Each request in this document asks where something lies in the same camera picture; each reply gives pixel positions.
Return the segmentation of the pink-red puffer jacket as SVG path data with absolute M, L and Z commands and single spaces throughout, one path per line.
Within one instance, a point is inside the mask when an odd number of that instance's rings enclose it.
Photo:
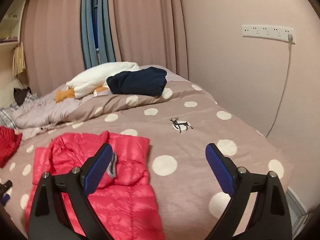
M 149 139 L 109 131 L 100 135 L 65 133 L 54 138 L 47 147 L 36 148 L 33 186 L 25 218 L 30 217 L 34 194 L 44 172 L 59 175 L 80 167 L 104 143 L 112 146 L 117 161 L 116 174 L 105 174 L 95 193 L 88 197 L 99 219 L 114 239 L 164 239 L 146 164 Z

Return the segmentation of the folded dark red puffer jacket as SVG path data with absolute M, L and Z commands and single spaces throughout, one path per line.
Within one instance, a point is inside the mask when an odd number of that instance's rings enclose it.
M 0 130 L 0 168 L 16 153 L 22 140 L 22 133 L 14 129 L 1 126 Z

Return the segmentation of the grey plaid pillow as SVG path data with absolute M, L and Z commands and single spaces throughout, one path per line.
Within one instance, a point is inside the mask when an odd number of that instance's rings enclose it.
M 17 126 L 12 119 L 13 113 L 25 106 L 27 103 L 33 102 L 38 98 L 37 94 L 30 94 L 28 92 L 24 102 L 20 106 L 14 101 L 9 107 L 2 107 L 0 112 L 1 126 L 16 129 Z

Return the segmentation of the grey crumpled quilt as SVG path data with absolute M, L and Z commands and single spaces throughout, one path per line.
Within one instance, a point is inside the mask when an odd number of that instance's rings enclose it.
M 59 124 L 80 122 L 98 116 L 103 112 L 103 103 L 98 101 L 112 94 L 106 89 L 99 93 L 93 92 L 81 99 L 66 98 L 61 102 L 55 102 L 57 92 L 66 90 L 66 86 L 60 86 L 35 101 L 24 103 L 14 111 L 12 120 L 17 126 L 16 130 L 22 134 L 23 141 L 55 129 Z

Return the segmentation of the beige pillow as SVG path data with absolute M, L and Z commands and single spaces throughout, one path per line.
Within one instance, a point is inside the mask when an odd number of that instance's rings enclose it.
M 23 89 L 23 86 L 19 79 L 15 79 L 8 83 L 0 92 L 0 107 L 9 107 L 14 100 L 14 88 Z

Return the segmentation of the small black garment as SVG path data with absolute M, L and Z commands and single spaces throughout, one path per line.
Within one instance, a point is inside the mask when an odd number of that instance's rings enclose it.
M 28 93 L 29 94 L 32 93 L 30 87 L 27 87 L 24 89 L 14 88 L 14 92 L 13 92 L 14 100 L 18 106 L 21 106 L 24 103 Z

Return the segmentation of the brown polka dot duvet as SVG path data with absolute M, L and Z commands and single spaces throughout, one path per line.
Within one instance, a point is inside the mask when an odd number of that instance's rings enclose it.
M 12 181 L 5 206 L 26 232 L 25 208 L 33 186 L 35 150 L 65 133 L 104 131 L 150 141 L 146 159 L 164 239 L 204 239 L 222 215 L 229 196 L 221 190 L 205 156 L 217 145 L 223 155 L 252 173 L 274 171 L 287 188 L 292 165 L 255 128 L 225 111 L 201 87 L 172 74 L 161 96 L 104 96 L 103 112 L 80 122 L 65 122 L 23 141 L 1 169 Z

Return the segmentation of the navy folded garment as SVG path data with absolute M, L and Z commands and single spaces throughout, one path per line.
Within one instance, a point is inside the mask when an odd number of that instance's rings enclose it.
M 106 82 L 113 94 L 161 96 L 167 84 L 167 71 L 149 67 L 136 72 L 121 72 Z

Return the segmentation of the wooden shelf unit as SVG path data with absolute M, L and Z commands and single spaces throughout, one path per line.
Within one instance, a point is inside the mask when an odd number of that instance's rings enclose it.
M 14 80 L 12 61 L 15 47 L 20 42 L 21 22 L 25 0 L 14 0 L 1 20 L 1 82 Z

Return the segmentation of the pink curtain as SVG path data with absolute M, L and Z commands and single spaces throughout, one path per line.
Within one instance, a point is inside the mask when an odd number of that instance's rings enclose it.
M 157 64 L 188 77 L 181 0 L 108 0 L 115 62 Z M 21 39 L 27 81 L 41 95 L 86 70 L 81 0 L 26 0 Z

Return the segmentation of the white wall power strip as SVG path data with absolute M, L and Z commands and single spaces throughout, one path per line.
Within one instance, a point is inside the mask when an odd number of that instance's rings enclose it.
M 289 27 L 256 24 L 242 25 L 242 36 L 296 43 L 295 30 Z

